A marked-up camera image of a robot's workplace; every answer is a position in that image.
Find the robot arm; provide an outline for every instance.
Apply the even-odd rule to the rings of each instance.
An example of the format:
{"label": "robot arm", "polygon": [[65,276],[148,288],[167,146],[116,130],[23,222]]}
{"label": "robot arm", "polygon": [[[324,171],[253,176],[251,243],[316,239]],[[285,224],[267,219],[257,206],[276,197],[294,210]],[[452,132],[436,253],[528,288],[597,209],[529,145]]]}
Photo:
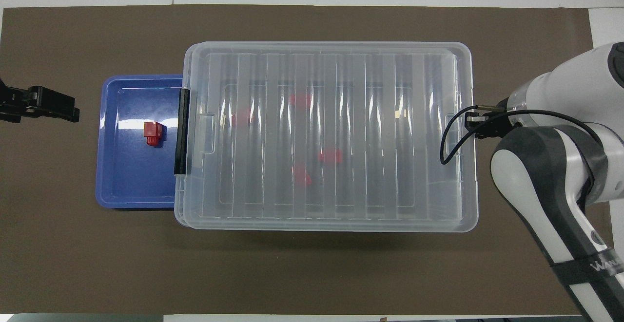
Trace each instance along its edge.
{"label": "robot arm", "polygon": [[497,189],[584,316],[624,321],[624,264],[583,211],[624,196],[624,42],[564,62],[490,110],[467,113],[466,127],[503,137],[490,165]]}

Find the transparent plastic container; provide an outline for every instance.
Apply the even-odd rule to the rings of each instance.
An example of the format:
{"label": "transparent plastic container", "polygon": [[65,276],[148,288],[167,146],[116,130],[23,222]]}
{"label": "transparent plastic container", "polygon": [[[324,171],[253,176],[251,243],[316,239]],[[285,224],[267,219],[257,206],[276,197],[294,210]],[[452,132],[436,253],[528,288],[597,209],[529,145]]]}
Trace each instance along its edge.
{"label": "transparent plastic container", "polygon": [[[186,53],[187,174],[197,229],[470,231],[475,146],[439,162],[472,105],[457,42],[205,42]],[[459,122],[446,149],[464,133]]]}

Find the brown table surface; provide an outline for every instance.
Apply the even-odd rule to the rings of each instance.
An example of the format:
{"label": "brown table surface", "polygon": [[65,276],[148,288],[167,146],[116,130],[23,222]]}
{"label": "brown table surface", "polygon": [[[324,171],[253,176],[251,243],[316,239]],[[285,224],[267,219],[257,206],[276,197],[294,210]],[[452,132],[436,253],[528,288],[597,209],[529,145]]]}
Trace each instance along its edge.
{"label": "brown table surface", "polygon": [[[0,312],[574,314],[477,143],[470,233],[198,231],[95,200],[100,89],[179,74],[206,40],[436,40],[472,51],[496,104],[591,48],[586,9],[166,5],[5,9],[0,75],[76,98],[78,124],[0,122]],[[611,242],[608,209],[590,219]]]}

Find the black cable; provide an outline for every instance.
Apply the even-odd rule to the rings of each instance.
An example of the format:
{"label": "black cable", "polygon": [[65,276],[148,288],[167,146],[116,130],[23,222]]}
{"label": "black cable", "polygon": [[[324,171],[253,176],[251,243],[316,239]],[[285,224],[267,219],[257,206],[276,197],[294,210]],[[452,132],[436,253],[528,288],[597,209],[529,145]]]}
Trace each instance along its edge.
{"label": "black cable", "polygon": [[450,131],[450,128],[452,127],[453,122],[455,122],[455,120],[457,120],[457,118],[459,118],[462,114],[466,113],[466,111],[469,110],[475,110],[478,108],[479,105],[473,105],[471,107],[465,108],[465,109],[461,109],[457,114],[455,114],[455,116],[453,116],[453,118],[451,118],[450,121],[448,121],[449,123],[446,125],[446,128],[444,129],[444,133],[442,134],[442,141],[440,143],[440,162],[443,165],[446,165],[450,162],[450,160],[455,156],[455,154],[457,153],[457,151],[461,148],[461,146],[468,140],[468,138],[472,137],[475,133],[477,133],[480,129],[483,129],[484,126],[491,124],[493,120],[497,120],[499,118],[503,118],[503,117],[510,117],[510,116],[514,116],[514,115],[525,115],[525,114],[535,114],[535,115],[546,115],[546,116],[552,116],[552,117],[557,117],[557,118],[561,118],[562,120],[566,120],[568,122],[571,122],[577,126],[579,126],[581,129],[583,129],[584,131],[586,131],[587,134],[590,135],[590,137],[595,140],[598,144],[602,145],[602,141],[600,140],[600,138],[598,137],[598,135],[595,133],[595,131],[593,129],[591,129],[588,125],[586,125],[584,122],[577,120],[571,116],[565,115],[565,114],[560,114],[560,113],[555,113],[554,111],[546,111],[546,110],[536,110],[536,109],[528,109],[528,110],[520,110],[520,111],[508,111],[506,113],[501,113],[499,115],[495,115],[491,118],[488,118],[488,120],[479,122],[479,124],[477,124],[474,129],[468,131],[468,133],[466,133],[464,135],[464,137],[462,137],[459,142],[457,142],[457,144],[455,144],[455,147],[453,147],[453,149],[450,151],[450,153],[448,153],[448,156],[445,158],[444,157],[444,144],[446,143],[446,136],[448,135],[448,132]]}

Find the blue plastic tray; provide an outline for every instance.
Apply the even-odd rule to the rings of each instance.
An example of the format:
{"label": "blue plastic tray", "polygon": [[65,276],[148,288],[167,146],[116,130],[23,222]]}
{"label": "blue plastic tray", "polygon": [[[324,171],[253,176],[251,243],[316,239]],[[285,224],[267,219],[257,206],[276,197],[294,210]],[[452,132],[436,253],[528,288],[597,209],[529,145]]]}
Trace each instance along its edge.
{"label": "blue plastic tray", "polygon": [[[181,75],[114,76],[102,87],[96,199],[107,208],[173,208]],[[150,147],[143,122],[165,126]]]}

